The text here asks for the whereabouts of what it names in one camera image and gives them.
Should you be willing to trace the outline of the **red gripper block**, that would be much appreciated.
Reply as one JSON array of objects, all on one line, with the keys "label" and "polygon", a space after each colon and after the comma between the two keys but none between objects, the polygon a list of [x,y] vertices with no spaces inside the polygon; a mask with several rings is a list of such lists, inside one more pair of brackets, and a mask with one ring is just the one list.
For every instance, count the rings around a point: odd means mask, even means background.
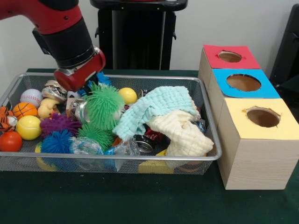
[{"label": "red gripper block", "polygon": [[85,63],[72,69],[59,68],[54,72],[56,81],[67,91],[78,91],[106,65],[104,53],[94,47],[95,54]]}]

